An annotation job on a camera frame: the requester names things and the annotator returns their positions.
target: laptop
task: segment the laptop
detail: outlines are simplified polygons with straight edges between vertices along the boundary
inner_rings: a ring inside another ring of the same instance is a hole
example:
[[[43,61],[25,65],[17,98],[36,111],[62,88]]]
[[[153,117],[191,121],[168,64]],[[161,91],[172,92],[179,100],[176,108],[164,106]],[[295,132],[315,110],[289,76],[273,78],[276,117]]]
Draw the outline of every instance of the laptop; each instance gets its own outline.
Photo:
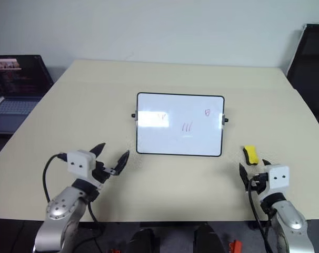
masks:
[[[0,55],[0,133],[13,134],[52,85],[40,55]]]

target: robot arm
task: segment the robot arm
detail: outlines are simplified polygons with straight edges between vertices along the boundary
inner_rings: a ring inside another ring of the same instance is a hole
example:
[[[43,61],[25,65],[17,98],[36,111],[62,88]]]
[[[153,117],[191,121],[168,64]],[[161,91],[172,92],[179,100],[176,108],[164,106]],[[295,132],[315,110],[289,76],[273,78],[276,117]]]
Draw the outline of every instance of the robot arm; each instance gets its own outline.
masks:
[[[78,150],[58,155],[67,162],[68,171],[77,179],[48,203],[33,252],[72,252],[78,223],[86,211],[86,205],[97,198],[110,175],[117,176],[122,172],[129,157],[127,151],[115,169],[107,169],[102,162],[96,161],[104,145],[99,144],[90,152]]]
[[[271,225],[277,235],[277,247],[280,253],[314,253],[314,248],[307,234],[307,221],[284,197],[289,187],[289,167],[270,164],[265,161],[265,173],[256,174],[251,181],[255,182],[252,190],[258,193],[263,211],[271,218]],[[240,164],[240,176],[246,190],[247,172]]]

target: gray floor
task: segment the gray floor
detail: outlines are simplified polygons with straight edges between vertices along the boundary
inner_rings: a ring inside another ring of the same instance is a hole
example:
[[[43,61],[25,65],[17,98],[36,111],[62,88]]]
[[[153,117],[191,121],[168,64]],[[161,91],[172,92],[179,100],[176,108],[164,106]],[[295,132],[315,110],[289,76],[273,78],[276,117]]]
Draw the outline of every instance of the gray floor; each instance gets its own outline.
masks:
[[[0,138],[0,150],[6,144],[8,138]],[[258,230],[251,230],[247,222],[208,222],[219,235],[223,246],[228,251],[228,244],[233,240],[243,243],[242,253],[265,252],[264,244]],[[308,235],[314,245],[315,252],[319,253],[319,220],[308,222]],[[41,226],[40,221],[21,221],[0,219],[0,253],[32,252],[35,235]],[[124,250],[132,235],[144,228],[139,222],[105,223],[105,233],[98,238],[98,244],[103,252],[109,249]],[[81,224],[78,240],[82,241],[92,237],[96,229],[95,224]],[[193,236],[197,226],[153,227],[155,236],[159,237],[161,252],[193,252]],[[270,232],[269,241],[276,251],[275,234]],[[76,253],[99,252],[93,241],[80,246]]]

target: laptop screen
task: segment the laptop screen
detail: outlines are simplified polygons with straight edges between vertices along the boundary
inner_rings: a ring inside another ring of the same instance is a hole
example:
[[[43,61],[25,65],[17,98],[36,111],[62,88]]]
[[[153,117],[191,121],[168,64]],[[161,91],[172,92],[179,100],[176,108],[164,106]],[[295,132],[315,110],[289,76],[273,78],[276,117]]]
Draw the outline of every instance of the laptop screen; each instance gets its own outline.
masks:
[[[0,92],[4,97],[41,97],[52,85],[40,55],[0,55]]]

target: laptop keyboard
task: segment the laptop keyboard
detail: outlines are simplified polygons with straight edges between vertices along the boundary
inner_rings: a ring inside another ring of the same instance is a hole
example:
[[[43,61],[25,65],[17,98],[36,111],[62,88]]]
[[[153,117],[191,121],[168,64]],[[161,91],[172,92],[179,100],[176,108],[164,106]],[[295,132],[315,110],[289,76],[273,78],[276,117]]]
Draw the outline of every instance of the laptop keyboard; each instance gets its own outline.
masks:
[[[11,101],[0,104],[0,114],[29,114],[39,101]]]

